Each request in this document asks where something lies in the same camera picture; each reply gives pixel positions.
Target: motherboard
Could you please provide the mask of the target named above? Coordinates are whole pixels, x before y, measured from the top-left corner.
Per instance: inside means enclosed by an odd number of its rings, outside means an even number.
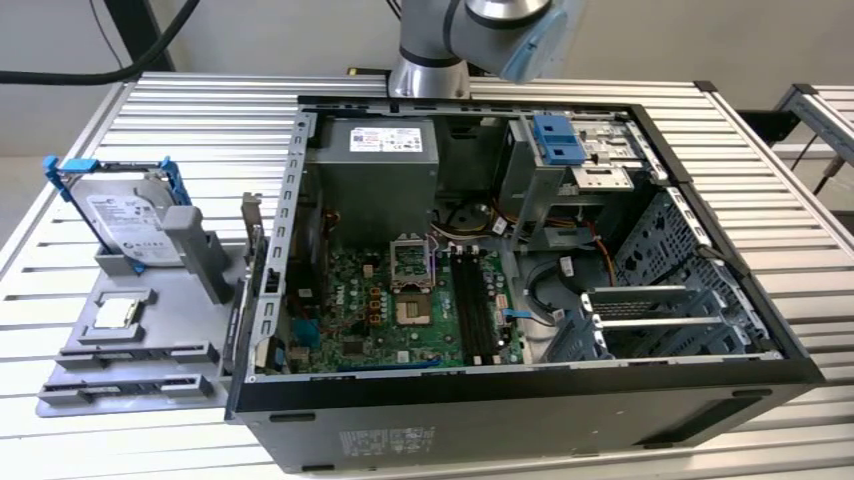
[[[464,319],[460,323],[467,313],[460,315],[458,294],[472,290],[471,285],[460,289],[454,283],[455,256],[447,250],[428,253],[431,275],[416,247],[398,250],[394,267],[387,250],[332,251],[323,313],[319,318],[295,321],[291,371],[328,373],[522,363],[519,330],[503,314],[512,306],[496,253],[479,252],[472,257],[482,282],[474,291],[484,293],[479,307],[488,314],[488,324],[472,326]],[[400,287],[394,281],[424,274],[431,279],[427,286]],[[466,302],[472,299],[467,293]],[[478,341],[486,345],[490,358],[472,354],[472,339],[475,345]]]

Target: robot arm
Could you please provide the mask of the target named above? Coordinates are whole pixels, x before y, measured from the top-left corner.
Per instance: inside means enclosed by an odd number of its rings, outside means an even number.
[[[558,0],[404,0],[390,96],[467,98],[466,62],[514,83],[528,82],[566,27]]]

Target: ram slot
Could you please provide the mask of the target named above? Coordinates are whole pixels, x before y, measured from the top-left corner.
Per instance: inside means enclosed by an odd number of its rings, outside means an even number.
[[[466,363],[491,365],[498,347],[480,257],[475,253],[464,252],[451,256],[451,277]]]

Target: label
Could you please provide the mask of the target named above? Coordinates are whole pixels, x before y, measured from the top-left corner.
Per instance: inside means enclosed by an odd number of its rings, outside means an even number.
[[[492,231],[498,235],[503,235],[506,228],[507,228],[507,220],[504,220],[504,217],[498,217],[498,220],[495,220],[495,224],[492,225]]]
[[[560,271],[563,272],[564,277],[572,277],[575,275],[572,257],[560,257]]]
[[[145,265],[182,263],[148,200],[132,195],[89,195],[85,201],[121,253]]]
[[[420,128],[354,128],[351,152],[422,152]]]
[[[339,433],[344,456],[428,453],[436,427],[350,430]]]

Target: slotted metal platform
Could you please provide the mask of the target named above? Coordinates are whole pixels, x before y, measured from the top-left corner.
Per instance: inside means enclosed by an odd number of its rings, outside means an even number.
[[[794,84],[777,109],[794,112],[837,154],[854,165],[854,87]]]
[[[171,155],[206,228],[239,241],[244,191],[270,197],[262,210],[271,222],[299,94],[380,96],[383,78],[148,74],[115,87],[71,156]],[[691,83],[556,80],[524,86],[475,80],[472,96],[643,104],[830,383],[693,450],[340,475],[854,478],[854,239],[721,96]],[[16,479],[284,478],[248,430],[222,423],[220,409],[36,417],[49,358],[97,276],[95,247],[76,213],[47,188],[0,252],[1,471]]]

